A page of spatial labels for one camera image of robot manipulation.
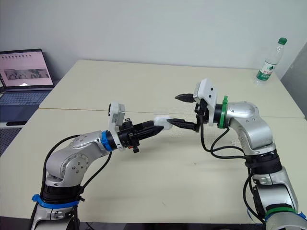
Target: laptop screen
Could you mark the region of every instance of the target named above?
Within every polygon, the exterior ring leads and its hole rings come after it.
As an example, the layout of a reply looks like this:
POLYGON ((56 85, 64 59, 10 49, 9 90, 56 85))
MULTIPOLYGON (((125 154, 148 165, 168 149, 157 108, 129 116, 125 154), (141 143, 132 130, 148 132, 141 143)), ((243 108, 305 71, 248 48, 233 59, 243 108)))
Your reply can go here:
POLYGON ((41 49, 0 52, 0 79, 7 89, 53 86, 41 49))

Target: black joint housing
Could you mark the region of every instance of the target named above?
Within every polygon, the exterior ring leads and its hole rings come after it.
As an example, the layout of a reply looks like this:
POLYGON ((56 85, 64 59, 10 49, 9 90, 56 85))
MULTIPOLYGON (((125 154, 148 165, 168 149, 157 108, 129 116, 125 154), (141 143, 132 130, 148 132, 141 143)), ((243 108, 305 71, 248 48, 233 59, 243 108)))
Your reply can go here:
POLYGON ((251 156, 245 165, 255 174, 275 173, 283 168, 276 149, 273 152, 251 156))
POLYGON ((53 187, 45 185, 42 200, 48 204, 65 204, 76 201, 80 185, 73 187, 53 187))
POLYGON ((112 134, 111 134, 110 131, 106 131, 106 138, 107 138, 107 140, 109 142, 109 145, 111 146, 112 150, 116 150, 117 146, 116 146, 116 144, 114 142, 114 139, 113 139, 112 134))
POLYGON ((133 152, 139 152, 140 140, 152 137, 164 129, 164 126, 155 126, 154 121, 146 121, 133 125, 130 119, 119 127, 118 137, 124 147, 133 148, 133 152))
POLYGON ((277 207, 289 207, 289 208, 293 208, 291 205, 284 203, 284 204, 273 204, 273 205, 268 205, 268 206, 265 207, 265 209, 266 209, 267 211, 269 211, 269 210, 271 210, 271 209, 273 209, 273 208, 277 208, 277 207))
MULTIPOLYGON (((215 105, 215 111, 214 111, 214 117, 213 117, 214 123, 220 123, 222 106, 223 106, 222 104, 216 104, 215 105)), ((204 120, 205 123, 208 123, 209 113, 205 113, 205 115, 203 116, 203 120, 204 120)))
POLYGON ((252 194, 253 194, 253 199, 254 199, 254 204, 255 204, 257 214, 260 216, 260 218, 263 219, 265 216, 265 211, 262 206, 260 195, 259 195, 259 192, 256 186, 252 188, 252 194))

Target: white table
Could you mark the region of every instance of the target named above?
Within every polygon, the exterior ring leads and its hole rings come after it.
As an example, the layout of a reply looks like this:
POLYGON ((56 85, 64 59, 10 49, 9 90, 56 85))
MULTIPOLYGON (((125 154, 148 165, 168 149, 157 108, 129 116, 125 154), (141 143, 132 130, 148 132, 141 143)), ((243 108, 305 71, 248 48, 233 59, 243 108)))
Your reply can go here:
POLYGON ((194 93, 196 84, 210 78, 230 102, 256 104, 262 116, 304 117, 275 74, 265 85, 254 83, 257 70, 184 67, 80 60, 41 103, 40 108, 107 111, 112 101, 129 112, 193 114, 194 103, 174 97, 194 93))
MULTIPOLYGON (((137 124, 154 115, 127 113, 127 117, 137 124)), ((173 117, 194 120, 193 115, 173 117)), ((299 209, 306 212, 307 122, 301 118, 264 119, 272 128, 299 209)), ((59 140, 105 129, 107 112, 37 110, 0 158, 0 216, 30 218, 31 198, 40 191, 45 156, 59 140)), ((221 132, 206 126, 206 143, 211 144, 221 132)), ((173 127, 141 141, 137 154, 131 149, 115 151, 109 165, 83 194, 86 202, 79 205, 81 221, 252 223, 242 199, 247 177, 243 161, 215 159, 202 150, 199 139, 195 132, 173 127)), ((239 145, 233 130, 219 143, 230 144, 239 145)), ((84 181, 105 160, 96 160, 84 181)), ((248 201, 253 204, 249 192, 248 201)))

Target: laptop keyboard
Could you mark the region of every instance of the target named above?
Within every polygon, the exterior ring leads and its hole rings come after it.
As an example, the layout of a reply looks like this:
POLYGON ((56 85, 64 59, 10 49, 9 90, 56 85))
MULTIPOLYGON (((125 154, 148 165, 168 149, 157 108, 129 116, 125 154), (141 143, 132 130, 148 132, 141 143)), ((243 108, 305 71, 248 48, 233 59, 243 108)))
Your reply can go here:
POLYGON ((49 92, 5 93, 0 98, 0 105, 36 105, 40 104, 49 92))

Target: black cable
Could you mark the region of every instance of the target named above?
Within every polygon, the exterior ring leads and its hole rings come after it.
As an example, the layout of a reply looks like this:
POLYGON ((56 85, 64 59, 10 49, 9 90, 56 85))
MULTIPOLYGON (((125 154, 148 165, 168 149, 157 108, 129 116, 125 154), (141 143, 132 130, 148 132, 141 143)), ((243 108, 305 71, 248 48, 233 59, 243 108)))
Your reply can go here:
POLYGON ((237 150, 240 150, 241 152, 243 152, 243 150, 237 146, 223 146, 223 147, 219 147, 219 148, 216 148, 216 149, 213 149, 215 144, 223 137, 225 136, 228 132, 229 132, 229 128, 227 128, 227 130, 222 133, 214 142, 213 144, 211 145, 211 148, 208 149, 206 148, 206 145, 205 145, 205 142, 204 142, 204 136, 203 136, 203 118, 202 116, 200 116, 200 123, 201 123, 201 145, 203 147, 203 149, 209 153, 211 153, 211 155, 213 155, 214 157, 216 158, 219 158, 219 159, 245 159, 247 160, 247 157, 246 156, 219 156, 219 155, 216 155, 214 152, 215 151, 219 151, 219 150, 223 150, 223 149, 237 149, 237 150))
MULTIPOLYGON (((50 157, 50 155, 53 153, 53 151, 60 145, 62 144, 63 142, 69 140, 69 139, 72 139, 72 138, 76 138, 80 135, 73 135, 73 136, 70 136, 70 137, 67 137, 67 138, 64 138, 63 140, 60 140, 55 146, 52 147, 52 149, 48 152, 46 158, 45 158, 45 161, 44 161, 44 166, 43 166, 43 178, 42 178, 42 186, 41 186, 41 189, 40 189, 40 193, 39 195, 42 196, 43 195, 43 191, 44 191, 44 188, 45 188, 45 181, 46 181, 46 175, 47 175, 47 170, 46 170, 46 164, 47 164, 47 161, 48 161, 48 158, 50 157)), ((31 227, 32 227, 32 224, 33 224, 33 221, 34 221, 34 217, 35 217, 35 213, 36 213, 36 209, 37 209, 37 206, 38 206, 38 203, 36 202, 34 208, 33 208, 33 211, 32 211, 32 214, 31 214, 31 218, 30 218, 30 223, 29 223, 29 227, 28 229, 30 230, 31 227)))
MULTIPOLYGON (((84 189, 86 188, 86 186, 106 167, 106 165, 109 163, 110 159, 111 159, 111 156, 112 156, 112 152, 110 152, 106 162, 103 164, 103 166, 100 167, 100 169, 98 169, 91 177, 90 179, 88 179, 85 184, 80 188, 77 196, 76 196, 76 199, 79 200, 79 196, 80 194, 82 194, 84 192, 84 189)), ((74 222, 75 222, 75 230, 79 230, 79 224, 78 224, 78 206, 75 205, 74 206, 74 222)))
POLYGON ((248 185, 249 185, 250 192, 253 194, 253 189, 252 189, 252 185, 251 185, 251 179, 249 180, 248 185))
POLYGON ((245 203, 246 207, 248 208, 248 210, 249 210, 249 211, 250 211, 250 212, 251 212, 251 213, 262 223, 262 224, 264 224, 265 221, 264 221, 263 219, 261 219, 261 218, 258 216, 258 214, 254 212, 253 209, 251 209, 251 207, 249 206, 249 204, 248 204, 248 202, 247 202, 247 200, 246 200, 246 188, 247 188, 247 186, 248 186, 248 182, 251 180, 252 175, 253 175, 253 171, 251 170, 250 173, 249 173, 249 175, 248 175, 248 177, 247 177, 247 179, 246 179, 246 181, 245 181, 245 183, 244 183, 244 186, 243 186, 243 200, 244 200, 244 203, 245 203))
POLYGON ((28 227, 29 230, 31 230, 31 228, 32 228, 37 206, 38 206, 38 202, 35 203, 35 206, 33 208, 32 214, 31 214, 30 223, 29 223, 29 227, 28 227))
POLYGON ((101 170, 103 170, 106 165, 109 163, 110 159, 112 156, 112 152, 110 152, 106 162, 103 164, 103 166, 101 166, 100 169, 97 170, 97 172, 95 172, 90 179, 88 179, 85 184, 81 187, 81 189, 79 190, 78 194, 77 194, 77 198, 79 198, 80 194, 82 194, 84 192, 85 187, 101 172, 101 170))
POLYGON ((74 222, 74 225, 75 225, 75 230, 79 230, 78 205, 73 206, 73 222, 74 222))
POLYGON ((93 229, 93 227, 92 227, 89 223, 86 222, 86 225, 87 225, 91 230, 95 230, 95 229, 93 229))

